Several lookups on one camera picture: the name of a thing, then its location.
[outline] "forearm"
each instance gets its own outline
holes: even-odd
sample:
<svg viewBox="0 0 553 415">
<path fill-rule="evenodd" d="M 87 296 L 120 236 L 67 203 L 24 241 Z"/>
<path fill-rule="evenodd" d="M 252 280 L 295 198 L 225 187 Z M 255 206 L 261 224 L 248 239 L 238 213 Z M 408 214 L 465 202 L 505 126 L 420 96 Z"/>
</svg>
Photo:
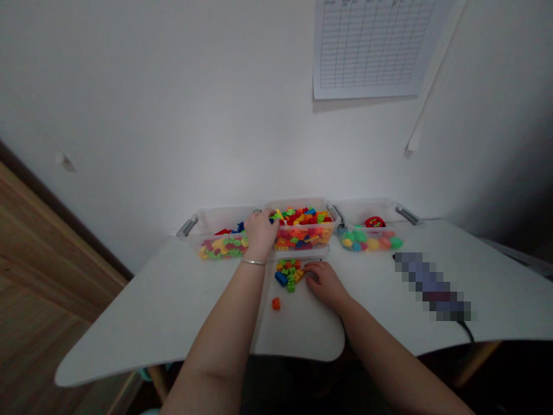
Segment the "forearm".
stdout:
<svg viewBox="0 0 553 415">
<path fill-rule="evenodd" d="M 240 263 L 204 322 L 162 413 L 238 413 L 265 267 Z"/>
<path fill-rule="evenodd" d="M 400 413 L 472 413 L 465 403 L 403 347 L 357 301 L 340 315 L 351 346 L 388 401 Z"/>
<path fill-rule="evenodd" d="M 190 349 L 186 370 L 225 378 L 242 377 L 261 301 L 264 272 L 261 265 L 243 262 L 238 265 Z"/>
</svg>

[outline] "grid chart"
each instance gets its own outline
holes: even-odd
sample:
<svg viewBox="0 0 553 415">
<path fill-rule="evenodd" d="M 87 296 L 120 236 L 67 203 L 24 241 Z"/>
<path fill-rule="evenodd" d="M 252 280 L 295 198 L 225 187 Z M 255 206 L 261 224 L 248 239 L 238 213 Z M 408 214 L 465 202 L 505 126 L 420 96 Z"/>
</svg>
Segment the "grid chart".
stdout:
<svg viewBox="0 0 553 415">
<path fill-rule="evenodd" d="M 320 87 L 409 84 L 435 0 L 325 0 Z"/>
</svg>

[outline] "blue block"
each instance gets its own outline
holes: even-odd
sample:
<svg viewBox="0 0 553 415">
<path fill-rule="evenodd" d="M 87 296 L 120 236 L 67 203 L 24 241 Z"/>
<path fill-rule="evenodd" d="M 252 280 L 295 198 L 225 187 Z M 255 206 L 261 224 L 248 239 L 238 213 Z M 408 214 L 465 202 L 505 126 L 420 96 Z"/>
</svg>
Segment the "blue block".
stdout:
<svg viewBox="0 0 553 415">
<path fill-rule="evenodd" d="M 282 286 L 286 286 L 286 284 L 288 284 L 288 278 L 281 272 L 276 272 L 275 278 L 278 281 L 278 283 Z"/>
</svg>

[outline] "black cable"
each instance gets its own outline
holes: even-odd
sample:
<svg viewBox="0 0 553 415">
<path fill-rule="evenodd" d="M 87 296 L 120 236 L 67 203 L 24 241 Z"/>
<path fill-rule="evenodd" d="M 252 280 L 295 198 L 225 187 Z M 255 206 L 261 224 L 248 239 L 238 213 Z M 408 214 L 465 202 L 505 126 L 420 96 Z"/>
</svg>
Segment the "black cable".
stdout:
<svg viewBox="0 0 553 415">
<path fill-rule="evenodd" d="M 472 336 L 471 329 L 468 328 L 467 324 L 464 321 L 458 321 L 458 320 L 457 320 L 457 323 L 459 324 L 459 326 L 465 329 L 469 338 L 471 339 L 471 343 L 474 343 L 474 337 Z"/>
</svg>

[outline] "silver bracelet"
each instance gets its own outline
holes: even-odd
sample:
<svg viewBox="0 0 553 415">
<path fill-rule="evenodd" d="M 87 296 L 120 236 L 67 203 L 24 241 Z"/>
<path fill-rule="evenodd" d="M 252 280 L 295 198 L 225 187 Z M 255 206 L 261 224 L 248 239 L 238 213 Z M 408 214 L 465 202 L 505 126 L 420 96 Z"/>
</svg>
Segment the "silver bracelet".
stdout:
<svg viewBox="0 0 553 415">
<path fill-rule="evenodd" d="M 245 258 L 240 258 L 240 261 L 245 262 L 245 263 L 252 263 L 254 265 L 266 265 L 267 264 L 267 261 L 265 261 L 265 262 L 252 261 L 251 259 L 245 259 Z"/>
</svg>

